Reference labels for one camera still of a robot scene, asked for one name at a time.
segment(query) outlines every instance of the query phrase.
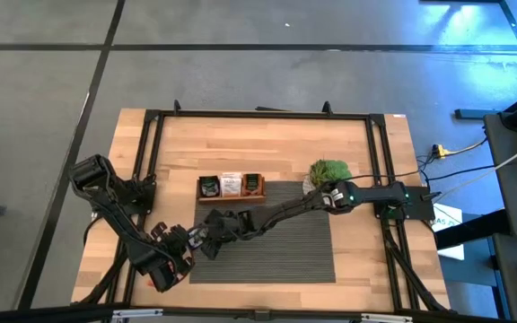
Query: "black mat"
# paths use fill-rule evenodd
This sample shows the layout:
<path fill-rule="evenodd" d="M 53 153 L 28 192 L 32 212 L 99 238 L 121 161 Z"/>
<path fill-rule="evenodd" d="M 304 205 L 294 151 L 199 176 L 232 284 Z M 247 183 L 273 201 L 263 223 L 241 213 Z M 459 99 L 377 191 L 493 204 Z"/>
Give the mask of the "black mat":
<path fill-rule="evenodd" d="M 266 191 L 266 205 L 276 205 L 301 196 L 302 182 L 269 181 Z M 241 211 L 251 207 L 245 203 L 197 204 L 195 223 L 214 208 Z M 329 215 L 323 211 L 285 220 L 253 240 L 224 244 L 215 260 L 197 251 L 195 260 L 192 284 L 336 282 Z"/>

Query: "cable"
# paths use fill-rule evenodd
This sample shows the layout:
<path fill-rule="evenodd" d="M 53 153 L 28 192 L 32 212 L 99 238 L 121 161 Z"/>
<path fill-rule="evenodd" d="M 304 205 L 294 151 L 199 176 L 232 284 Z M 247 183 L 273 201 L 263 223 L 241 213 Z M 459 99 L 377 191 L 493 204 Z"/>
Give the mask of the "cable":
<path fill-rule="evenodd" d="M 396 177 L 403 177 L 403 176 L 409 176 L 409 175 L 417 174 L 419 171 L 420 170 L 414 170 L 414 171 L 410 171 L 408 173 L 394 174 L 394 175 L 356 175 L 356 176 L 349 177 L 349 178 L 346 178 L 346 179 L 334 180 L 334 182 L 337 182 L 337 181 L 340 181 L 340 180 L 363 179 L 363 178 L 369 178 L 369 177 L 372 177 L 372 178 L 389 178 L 389 179 L 394 179 Z"/>
<path fill-rule="evenodd" d="M 96 204 L 96 203 L 92 203 L 92 205 L 93 205 L 93 206 L 97 206 L 97 207 L 99 207 L 99 208 L 103 209 L 103 212 L 105 212 L 105 213 L 107 213 L 107 214 L 108 214 L 108 213 L 110 213 L 110 210 L 109 210 L 109 209 L 107 209 L 107 208 L 106 208 L 105 206 L 103 206 L 103 205 Z M 124 236 L 128 237 L 128 238 L 129 238 L 129 239 L 131 239 L 133 242 L 136 242 L 136 243 L 138 243 L 138 244 L 140 244 L 140 245 L 143 245 L 144 247 L 147 247 L 147 248 L 149 248 L 149 249 L 151 249 L 151 250 L 153 250 L 153 251 L 155 251 L 155 252 L 157 252 L 157 253 L 159 253 L 159 254 L 161 254 L 161 255 L 165 256 L 165 257 L 166 257 L 166 258 L 168 258 L 168 259 L 169 259 L 169 261 L 172 263 L 173 270 L 174 270 L 174 271 L 177 271 L 177 270 L 178 270 L 178 268 L 179 268 L 179 267 L 177 266 L 177 262 L 175 261 L 175 259 L 174 259 L 171 255 L 169 255 L 169 253 L 167 253 L 166 251 L 164 251 L 164 250 L 162 250 L 162 249 L 160 249 L 160 248 L 157 248 L 157 247 L 155 247 L 155 246 L 151 245 L 150 243 L 147 243 L 147 242 L 141 241 L 140 239 L 135 238 L 134 236 L 132 236 L 132 235 L 128 234 L 128 232 L 127 232 L 127 231 L 125 231 L 125 229 L 123 228 L 123 225 L 118 221 L 118 219 L 117 219 L 117 217 L 116 217 L 116 216 L 113 216 L 113 217 L 112 217 L 112 220 L 113 220 L 113 222 L 114 222 L 114 223 L 119 227 L 120 232 L 121 232 L 121 234 L 122 234 L 122 235 L 124 235 Z M 171 282 L 171 286 L 173 286 L 175 283 L 177 283 L 177 275 L 173 275 L 173 280 L 172 280 L 172 282 Z"/>
<path fill-rule="evenodd" d="M 426 172 L 421 170 L 420 173 L 424 175 L 424 179 L 426 180 L 426 187 L 428 188 L 428 191 L 430 191 L 430 179 L 428 179 L 428 175 L 426 175 Z"/>
<path fill-rule="evenodd" d="M 472 150 L 472 149 L 474 149 L 474 148 L 476 148 L 476 147 L 478 147 L 478 146 L 480 146 L 480 145 L 484 144 L 487 140 L 488 140 L 488 138 L 486 137 L 486 138 L 484 138 L 484 140 L 482 140 L 481 142 L 479 142 L 479 143 L 477 143 L 477 144 L 473 144 L 473 145 L 471 145 L 471 146 L 468 146 L 468 147 L 466 147 L 466 148 L 464 148 L 464 149 L 460 149 L 460 150 L 458 150 L 458 151 L 456 151 L 456 152 L 452 152 L 452 151 L 448 151 L 448 150 L 447 150 L 447 151 L 446 151 L 447 153 L 445 154 L 445 156 L 452 156 L 452 155 L 455 155 L 455 154 L 459 154 L 459 153 L 467 152 L 468 150 Z"/>
<path fill-rule="evenodd" d="M 482 179 L 482 178 L 484 178 L 485 176 L 487 176 L 487 175 L 489 175 L 489 174 L 491 174 L 491 173 L 493 173 L 493 172 L 495 172 L 495 171 L 497 171 L 497 170 L 501 169 L 504 165 L 508 164 L 509 162 L 513 161 L 513 160 L 514 160 L 514 159 L 516 159 L 516 158 L 517 158 L 517 153 L 516 153 L 514 156 L 510 157 L 509 159 L 507 159 L 506 161 L 504 161 L 504 162 L 502 162 L 501 164 L 499 164 L 498 166 L 495 166 L 495 167 L 494 167 L 493 169 L 491 169 L 490 171 L 487 171 L 487 172 L 485 172 L 484 174 L 482 174 L 482 175 L 480 175 L 480 176 L 478 176 L 478 177 L 476 177 L 476 178 L 474 178 L 474 179 L 471 179 L 471 180 L 469 180 L 469 181 L 466 181 L 466 182 L 464 182 L 464 183 L 462 183 L 462 184 L 458 185 L 457 187 L 452 188 L 452 189 L 450 189 L 450 190 L 446 191 L 446 192 L 445 192 L 445 193 L 443 193 L 440 197 L 438 197 L 438 199 L 437 199 L 436 201 L 434 201 L 434 202 L 435 202 L 435 203 L 440 202 L 443 198 L 445 198 L 446 196 L 448 196 L 450 193 L 452 193 L 452 192 L 454 192 L 454 191 L 456 191 L 456 190 L 458 190 L 458 189 L 460 189 L 460 188 L 463 188 L 463 187 L 467 186 L 468 184 L 471 184 L 471 183 L 473 183 L 473 182 L 475 182 L 475 181 L 477 181 L 477 180 L 479 180 L 479 179 Z"/>
<path fill-rule="evenodd" d="M 85 232 L 83 233 L 83 246 L 85 246 L 85 244 L 87 244 L 87 235 L 89 235 L 89 230 L 91 229 L 91 227 L 93 227 L 93 225 L 99 221 L 100 219 L 102 219 L 102 216 L 100 214 L 97 214 L 97 217 L 95 217 L 91 223 L 89 223 L 89 225 L 87 225 L 87 227 L 85 228 Z"/>
<path fill-rule="evenodd" d="M 430 231 L 434 234 L 436 234 L 436 232 L 434 231 L 434 229 L 432 229 L 432 225 L 430 225 L 430 223 L 427 221 L 427 220 L 420 220 L 421 223 L 423 223 L 426 228 L 430 229 Z"/>
<path fill-rule="evenodd" d="M 113 261 L 113 264 L 111 264 L 111 267 L 109 268 L 109 270 L 107 270 L 107 273 L 105 273 L 105 276 L 103 276 L 99 283 L 96 284 L 95 287 L 93 287 L 89 295 L 77 302 L 77 304 L 98 303 L 103 294 L 107 291 L 107 288 L 109 287 L 111 281 L 115 279 L 116 274 L 118 274 L 119 270 L 121 270 L 121 267 L 123 266 L 123 264 L 125 264 L 126 261 L 127 250 L 123 249 L 123 251 L 118 255 L 118 257 L 115 258 L 115 261 Z"/>
<path fill-rule="evenodd" d="M 504 166 L 513 166 L 513 165 L 517 165 L 517 162 L 511 162 L 511 163 L 509 163 L 507 165 L 504 165 Z M 467 170 L 459 170 L 459 171 L 455 171 L 453 173 L 450 173 L 450 174 L 447 174 L 447 175 L 443 175 L 443 176 L 440 176 L 440 177 L 437 177 L 437 178 L 431 178 L 430 180 L 447 179 L 447 178 L 449 178 L 451 176 L 454 176 L 454 175 L 459 175 L 459 174 L 463 174 L 463 173 L 471 172 L 471 171 L 475 171 L 475 170 L 486 170 L 486 169 L 489 169 L 489 168 L 492 168 L 492 167 L 495 167 L 495 166 L 497 166 L 497 164 L 481 166 L 481 167 L 471 168 L 471 169 L 467 169 Z"/>

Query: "black cable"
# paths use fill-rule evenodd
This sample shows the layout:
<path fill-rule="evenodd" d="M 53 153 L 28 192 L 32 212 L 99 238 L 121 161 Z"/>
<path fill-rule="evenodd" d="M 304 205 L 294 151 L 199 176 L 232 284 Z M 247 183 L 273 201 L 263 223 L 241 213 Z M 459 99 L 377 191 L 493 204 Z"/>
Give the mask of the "black cable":
<path fill-rule="evenodd" d="M 426 187 L 428 188 L 428 192 L 430 192 L 430 179 L 428 178 L 428 175 L 426 175 L 426 172 L 421 170 L 420 173 L 424 175 L 424 179 L 426 181 Z"/>
<path fill-rule="evenodd" d="M 111 281 L 116 277 L 116 274 L 118 274 L 119 270 L 121 270 L 121 267 L 125 264 L 127 261 L 127 250 L 123 249 L 121 253 L 118 255 L 118 257 L 113 261 L 113 264 L 105 273 L 105 276 L 102 277 L 102 279 L 99 281 L 98 284 L 93 287 L 92 291 L 82 299 L 81 301 L 77 302 L 77 304 L 96 304 L 99 302 L 103 294 L 107 291 L 107 288 L 109 287 Z"/>
<path fill-rule="evenodd" d="M 420 220 L 420 222 L 423 223 L 432 233 L 434 233 L 434 237 L 436 238 L 436 231 L 432 229 L 432 225 L 430 225 L 427 220 Z"/>
<path fill-rule="evenodd" d="M 89 230 L 91 229 L 91 227 L 93 227 L 93 225 L 99 221 L 100 219 L 102 219 L 102 216 L 100 214 L 97 214 L 97 216 L 91 221 L 91 223 L 89 223 L 89 225 L 87 225 L 87 227 L 85 228 L 85 232 L 83 233 L 83 246 L 85 246 L 85 244 L 87 244 L 87 236 L 89 235 Z"/>
<path fill-rule="evenodd" d="M 512 166 L 512 165 L 517 165 L 517 162 L 510 162 L 510 163 L 505 164 L 504 166 Z M 459 174 L 463 174 L 463 173 L 470 172 L 470 171 L 475 171 L 475 170 L 486 170 L 486 169 L 489 169 L 489 168 L 494 168 L 496 166 L 498 166 L 498 165 L 497 164 L 496 165 L 487 165 L 487 166 L 481 166 L 481 167 L 476 167 L 476 168 L 467 169 L 467 170 L 459 170 L 459 171 L 455 171 L 453 173 L 450 173 L 450 174 L 447 174 L 447 175 L 443 175 L 443 176 L 440 176 L 440 177 L 437 177 L 437 178 L 431 178 L 430 180 L 447 179 L 447 178 L 449 178 L 451 176 L 454 176 L 454 175 L 459 175 Z"/>
<path fill-rule="evenodd" d="M 369 178 L 369 177 L 372 177 L 372 178 L 395 179 L 396 177 L 403 177 L 403 176 L 408 176 L 408 175 L 416 174 L 419 171 L 420 170 L 414 170 L 414 171 L 410 171 L 408 173 L 394 174 L 394 175 L 357 175 L 357 176 L 349 177 L 349 178 L 346 178 L 346 179 L 332 180 L 332 181 L 329 181 L 329 182 L 338 182 L 340 180 L 350 180 L 350 179 L 363 179 L 363 178 Z"/>

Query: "wooden table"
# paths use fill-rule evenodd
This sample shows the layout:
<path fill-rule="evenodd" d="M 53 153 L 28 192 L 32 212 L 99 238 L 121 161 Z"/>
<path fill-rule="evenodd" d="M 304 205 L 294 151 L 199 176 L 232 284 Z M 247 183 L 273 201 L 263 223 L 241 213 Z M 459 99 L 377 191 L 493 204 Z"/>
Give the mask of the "wooden table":
<path fill-rule="evenodd" d="M 136 157 L 144 109 L 122 109 L 109 158 L 122 179 L 129 179 Z M 406 117 L 386 115 L 397 174 L 416 170 Z M 380 135 L 374 131 L 381 156 Z M 147 150 L 142 174 L 149 159 Z M 322 119 L 175 118 L 164 120 L 156 165 L 157 191 L 145 230 L 159 221 L 189 228 L 194 222 L 199 176 L 224 171 L 258 172 L 266 180 L 302 180 L 318 159 L 345 161 L 353 175 L 372 174 L 364 122 Z M 421 185 L 419 175 L 399 178 Z M 360 187 L 372 178 L 358 179 Z M 372 205 L 351 214 L 329 215 L 337 281 L 333 284 L 191 284 L 189 279 L 165 293 L 137 275 L 133 305 L 223 309 L 392 311 L 388 268 L 379 221 Z M 406 222 L 413 268 L 442 305 L 449 307 L 433 234 L 418 221 Z M 99 221 L 91 229 L 74 287 L 73 301 L 86 296 L 110 267 L 118 238 Z M 402 301 L 408 307 L 404 275 L 399 270 Z M 122 300 L 127 265 L 119 277 Z"/>

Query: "gray floor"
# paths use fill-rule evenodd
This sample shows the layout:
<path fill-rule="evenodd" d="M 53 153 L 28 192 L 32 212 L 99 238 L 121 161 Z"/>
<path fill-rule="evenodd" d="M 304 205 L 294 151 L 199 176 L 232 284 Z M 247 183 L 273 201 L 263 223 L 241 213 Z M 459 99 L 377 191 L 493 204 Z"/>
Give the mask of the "gray floor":
<path fill-rule="evenodd" d="M 0 42 L 101 43 L 115 0 L 0 0 Z M 517 1 L 509 1 L 517 19 Z M 116 43 L 515 44 L 497 4 L 398 0 L 127 1 Z M 97 52 L 0 52 L 0 310 L 10 309 L 61 161 L 78 119 Z M 254 109 L 404 113 L 417 154 L 483 138 L 480 122 L 454 109 L 504 109 L 517 100 L 517 56 L 365 52 L 113 52 L 79 159 L 107 153 L 121 108 Z M 437 162 L 431 175 L 491 163 L 487 146 Z M 452 188 L 471 175 L 435 183 Z M 486 213 L 502 205 L 494 176 L 444 203 Z M 68 194 L 36 306 L 70 300 L 89 207 Z M 492 314 L 487 301 L 452 307 Z"/>

